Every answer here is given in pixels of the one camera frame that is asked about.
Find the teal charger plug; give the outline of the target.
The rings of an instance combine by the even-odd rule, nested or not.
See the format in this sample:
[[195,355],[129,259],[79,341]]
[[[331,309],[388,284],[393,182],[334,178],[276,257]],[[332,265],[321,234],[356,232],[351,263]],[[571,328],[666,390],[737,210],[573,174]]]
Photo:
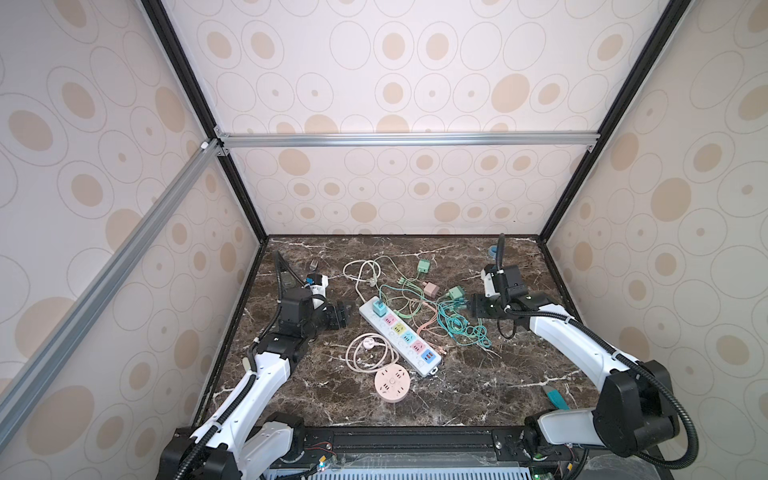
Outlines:
[[388,307],[382,300],[374,300],[372,310],[378,317],[384,317],[388,313]]

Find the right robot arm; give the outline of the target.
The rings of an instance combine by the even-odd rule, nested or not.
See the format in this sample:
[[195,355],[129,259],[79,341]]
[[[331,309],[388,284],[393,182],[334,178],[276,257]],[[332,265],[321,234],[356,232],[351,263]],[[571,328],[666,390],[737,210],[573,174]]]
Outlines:
[[532,292],[515,265],[505,265],[500,236],[482,271],[484,291],[469,312],[480,320],[509,322],[554,346],[597,388],[593,408],[552,410],[526,419],[521,445],[532,460],[557,446],[606,449],[655,467],[682,470],[698,458],[700,439],[691,415],[675,396],[669,371],[613,346],[543,292]]

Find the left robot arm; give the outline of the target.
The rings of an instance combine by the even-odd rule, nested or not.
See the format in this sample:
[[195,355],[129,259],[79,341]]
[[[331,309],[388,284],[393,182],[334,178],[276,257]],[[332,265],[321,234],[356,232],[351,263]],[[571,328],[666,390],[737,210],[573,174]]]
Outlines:
[[263,479],[275,462],[303,457],[303,419],[262,414],[310,344],[325,331],[347,326],[348,309],[328,299],[327,276],[300,277],[280,252],[273,260],[277,308],[246,351],[243,377],[205,423],[174,433],[160,456],[158,478]]

